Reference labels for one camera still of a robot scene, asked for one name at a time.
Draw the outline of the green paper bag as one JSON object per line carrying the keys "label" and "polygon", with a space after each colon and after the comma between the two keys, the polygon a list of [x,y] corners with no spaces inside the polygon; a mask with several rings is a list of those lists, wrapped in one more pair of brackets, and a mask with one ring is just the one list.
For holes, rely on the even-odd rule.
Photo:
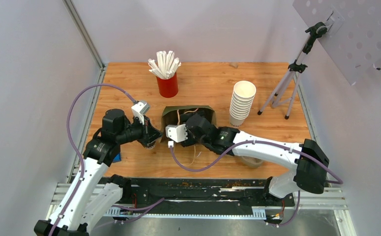
{"label": "green paper bag", "polygon": [[[163,110],[162,116],[161,116],[161,128],[163,131],[163,137],[158,140],[158,143],[166,143],[169,138],[167,136],[166,126],[168,125],[182,125],[185,124],[186,121],[194,114],[198,114],[204,118],[206,118],[208,121],[210,121],[212,124],[216,125],[216,113],[210,106],[199,106],[199,105],[189,105],[189,106],[167,106]],[[181,145],[182,148],[187,149],[188,147],[192,147],[193,149],[193,159],[190,163],[181,163],[185,167],[190,167],[197,156],[201,154],[201,152],[197,153],[197,144],[198,142],[191,136],[188,135],[187,140],[175,144],[173,147],[173,150],[175,152],[175,149]]]}

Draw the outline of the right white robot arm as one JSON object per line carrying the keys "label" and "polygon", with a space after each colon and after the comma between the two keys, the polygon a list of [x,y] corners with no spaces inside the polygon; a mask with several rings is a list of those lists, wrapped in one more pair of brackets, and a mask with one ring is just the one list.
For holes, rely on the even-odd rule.
{"label": "right white robot arm", "polygon": [[295,191],[312,194],[324,192],[329,159],[317,142],[285,143],[256,137],[231,127],[216,127],[205,117],[192,115],[185,128],[193,140],[220,155],[251,157],[278,164],[289,171],[269,177],[263,200],[275,205]]}

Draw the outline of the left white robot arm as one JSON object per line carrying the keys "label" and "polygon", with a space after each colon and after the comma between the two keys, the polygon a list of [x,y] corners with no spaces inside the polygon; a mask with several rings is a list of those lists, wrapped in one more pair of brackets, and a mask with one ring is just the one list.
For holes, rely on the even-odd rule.
{"label": "left white robot arm", "polygon": [[103,214],[117,201],[132,198],[131,180],[113,175],[97,197],[91,199],[98,182],[120,155],[120,146],[137,141],[145,148],[155,146],[162,132],[146,116],[130,122],[121,109],[108,110],[102,126],[87,143],[81,167],[57,210],[47,220],[39,220],[38,236],[88,236]]}

